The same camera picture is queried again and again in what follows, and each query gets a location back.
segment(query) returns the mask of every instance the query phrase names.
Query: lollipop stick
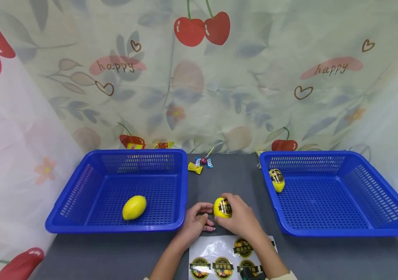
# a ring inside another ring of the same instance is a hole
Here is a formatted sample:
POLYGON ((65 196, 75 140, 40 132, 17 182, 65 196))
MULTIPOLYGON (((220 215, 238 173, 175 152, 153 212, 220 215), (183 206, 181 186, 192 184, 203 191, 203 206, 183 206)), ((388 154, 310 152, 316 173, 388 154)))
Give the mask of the lollipop stick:
POLYGON ((211 152, 213 152, 214 150, 214 146, 211 148, 210 152, 207 154, 207 156, 205 157, 206 159, 208 158, 208 156, 211 154, 211 152))

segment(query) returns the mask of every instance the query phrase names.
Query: person's right hand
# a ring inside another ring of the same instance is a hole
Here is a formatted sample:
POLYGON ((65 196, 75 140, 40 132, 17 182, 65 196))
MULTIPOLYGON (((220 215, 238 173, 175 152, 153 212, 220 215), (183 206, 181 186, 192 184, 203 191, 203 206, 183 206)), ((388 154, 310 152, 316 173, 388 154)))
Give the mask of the person's right hand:
POLYGON ((226 193, 221 196, 226 198, 231 206, 231 218, 214 216, 216 223, 246 240, 264 233, 252 208, 247 206, 239 195, 226 193))

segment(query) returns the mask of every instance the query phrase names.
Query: sticker sheet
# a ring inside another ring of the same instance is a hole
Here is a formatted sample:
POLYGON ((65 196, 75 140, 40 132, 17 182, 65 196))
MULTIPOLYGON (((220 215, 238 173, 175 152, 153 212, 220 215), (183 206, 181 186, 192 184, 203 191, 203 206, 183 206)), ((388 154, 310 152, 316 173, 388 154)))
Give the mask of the sticker sheet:
MULTIPOLYGON (((269 236, 275 250, 273 236, 269 236)), ((189 248, 189 280, 241 279, 240 271, 247 267, 254 276, 263 267, 252 246, 234 235, 201 236, 189 248)))

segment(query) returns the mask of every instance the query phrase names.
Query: sleeve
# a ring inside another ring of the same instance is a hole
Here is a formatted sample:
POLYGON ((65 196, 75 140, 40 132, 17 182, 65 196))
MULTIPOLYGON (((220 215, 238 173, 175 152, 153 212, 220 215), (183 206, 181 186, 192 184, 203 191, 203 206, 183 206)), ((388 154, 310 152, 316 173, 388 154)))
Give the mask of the sleeve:
POLYGON ((271 280, 297 280, 297 277, 295 277, 294 272, 290 272, 287 275, 283 275, 281 277, 277 277, 277 278, 272 278, 271 280))

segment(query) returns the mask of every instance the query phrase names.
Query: backdrop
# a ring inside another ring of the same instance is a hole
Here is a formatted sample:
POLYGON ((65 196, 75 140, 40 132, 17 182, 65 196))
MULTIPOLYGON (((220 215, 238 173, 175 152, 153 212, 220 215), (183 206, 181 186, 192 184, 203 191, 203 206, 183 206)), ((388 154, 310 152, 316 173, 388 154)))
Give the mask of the backdrop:
POLYGON ((396 1, 0 0, 0 280, 85 152, 163 141, 353 150, 398 190, 396 1))

